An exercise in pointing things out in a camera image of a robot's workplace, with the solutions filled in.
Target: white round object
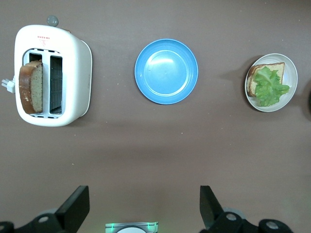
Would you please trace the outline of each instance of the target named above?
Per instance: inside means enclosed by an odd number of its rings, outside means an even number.
[[[124,228],[124,229],[118,231],[118,233],[146,233],[146,232],[143,231],[141,228],[127,227],[127,228]]]
[[[296,70],[294,63],[287,56],[284,56],[284,55],[279,54],[279,53],[267,54],[267,55],[259,58],[252,66],[256,66],[256,65],[260,65],[260,64],[273,64],[273,63],[279,63],[279,62],[285,63],[282,84],[288,85],[290,87],[290,89],[289,89],[288,93],[286,93],[280,97],[280,101],[278,103],[275,103],[271,106],[261,107],[259,105],[256,97],[248,96],[247,89],[246,89],[248,73],[246,75],[245,85],[244,85],[246,97],[247,97],[248,101],[250,102],[250,104],[259,111],[274,112],[276,110],[279,110],[282,107],[284,107],[294,96],[294,93],[295,93],[296,88],[297,88],[297,83],[298,83],[298,74],[297,74],[297,70]]]

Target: toaster logo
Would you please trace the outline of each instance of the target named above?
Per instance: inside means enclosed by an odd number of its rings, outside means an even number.
[[[47,36],[38,35],[37,37],[43,46],[46,46],[47,42],[50,40],[50,38]]]

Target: white toaster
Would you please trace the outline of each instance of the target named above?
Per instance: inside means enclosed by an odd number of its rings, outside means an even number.
[[[45,25],[19,30],[15,41],[14,71],[19,115],[39,126],[64,126],[83,116],[89,107],[92,54],[89,46],[70,32]],[[42,60],[42,112],[24,111],[19,92],[19,71]]]

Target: green lettuce leaf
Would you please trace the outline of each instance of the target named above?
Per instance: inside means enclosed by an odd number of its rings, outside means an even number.
[[[290,87],[280,83],[280,77],[276,74],[277,70],[270,70],[264,67],[255,76],[257,83],[255,95],[261,107],[267,107],[278,103],[280,97],[288,93]]]

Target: bread with lettuce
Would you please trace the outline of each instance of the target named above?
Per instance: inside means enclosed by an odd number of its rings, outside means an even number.
[[[290,88],[282,84],[284,68],[284,62],[252,66],[246,82],[248,96],[256,97],[261,107],[278,103]]]

